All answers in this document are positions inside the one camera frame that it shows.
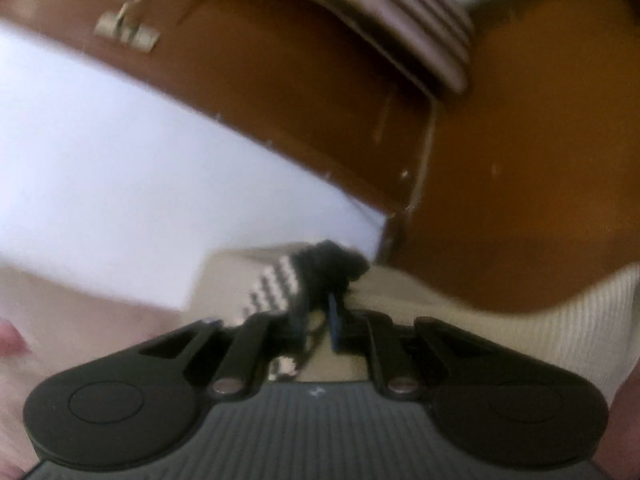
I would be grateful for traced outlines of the beige mattress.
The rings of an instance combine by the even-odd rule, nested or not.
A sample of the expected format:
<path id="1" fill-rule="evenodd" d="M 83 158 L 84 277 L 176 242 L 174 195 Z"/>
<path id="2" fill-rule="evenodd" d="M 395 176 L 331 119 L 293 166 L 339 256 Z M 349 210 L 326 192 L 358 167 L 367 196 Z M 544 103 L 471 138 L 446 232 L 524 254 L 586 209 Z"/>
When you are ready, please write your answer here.
<path id="1" fill-rule="evenodd" d="M 22 422 L 28 394 L 60 370 L 170 332 L 199 318 L 238 324 L 284 247 L 218 252 L 175 309 L 95 297 L 14 266 L 1 269 L 1 474 L 24 476 L 37 457 Z M 446 297 L 411 276 L 376 266 L 355 284 L 354 308 L 398 323 L 431 316 L 595 384 L 610 404 L 596 455 L 615 479 L 639 474 L 639 268 L 628 264 L 557 306 L 534 314 L 490 313 Z"/>

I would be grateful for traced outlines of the brown wooden door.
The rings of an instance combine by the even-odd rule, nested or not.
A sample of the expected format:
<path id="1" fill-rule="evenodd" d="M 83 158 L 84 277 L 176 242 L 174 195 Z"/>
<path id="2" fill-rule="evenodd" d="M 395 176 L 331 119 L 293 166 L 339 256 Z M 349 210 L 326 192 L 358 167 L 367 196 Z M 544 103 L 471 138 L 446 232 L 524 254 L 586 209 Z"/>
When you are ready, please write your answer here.
<path id="1" fill-rule="evenodd" d="M 1 0 L 1 258 L 175 307 L 217 250 L 332 238 L 484 310 L 639 258 L 639 0 L 486 0 L 423 91 L 312 0 Z"/>

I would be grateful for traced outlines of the striped curtain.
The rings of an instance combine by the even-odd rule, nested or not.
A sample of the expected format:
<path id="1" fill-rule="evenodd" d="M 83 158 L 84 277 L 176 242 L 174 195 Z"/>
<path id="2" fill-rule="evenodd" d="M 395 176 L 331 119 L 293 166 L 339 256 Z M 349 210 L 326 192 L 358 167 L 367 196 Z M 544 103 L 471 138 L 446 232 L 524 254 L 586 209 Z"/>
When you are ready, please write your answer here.
<path id="1" fill-rule="evenodd" d="M 457 0 L 312 0 L 375 47 L 423 91 L 469 84 L 474 26 Z"/>

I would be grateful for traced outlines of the metal door hinge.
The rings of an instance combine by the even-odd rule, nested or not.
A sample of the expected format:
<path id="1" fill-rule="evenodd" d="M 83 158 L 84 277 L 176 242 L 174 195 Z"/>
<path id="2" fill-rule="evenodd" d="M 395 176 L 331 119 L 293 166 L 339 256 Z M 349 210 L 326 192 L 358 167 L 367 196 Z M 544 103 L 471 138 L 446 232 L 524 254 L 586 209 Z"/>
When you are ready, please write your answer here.
<path id="1" fill-rule="evenodd" d="M 93 35 L 129 49 L 149 54 L 160 40 L 160 33 L 142 23 L 139 16 L 143 0 L 127 0 L 118 11 L 106 11 L 96 21 Z"/>

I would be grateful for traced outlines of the black white striped knit sweater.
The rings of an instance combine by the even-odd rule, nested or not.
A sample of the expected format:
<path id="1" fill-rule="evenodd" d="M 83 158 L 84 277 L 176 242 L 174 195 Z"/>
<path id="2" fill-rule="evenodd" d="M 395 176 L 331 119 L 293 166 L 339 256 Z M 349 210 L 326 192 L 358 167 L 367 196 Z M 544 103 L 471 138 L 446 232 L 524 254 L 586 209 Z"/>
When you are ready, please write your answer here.
<path id="1" fill-rule="evenodd" d="M 294 250 L 265 267 L 248 293 L 242 319 L 254 314 L 284 316 L 304 338 L 299 350 L 277 356 L 268 366 L 273 382 L 292 382 L 342 328 L 344 298 L 350 284 L 370 269 L 359 252 L 325 240 Z"/>

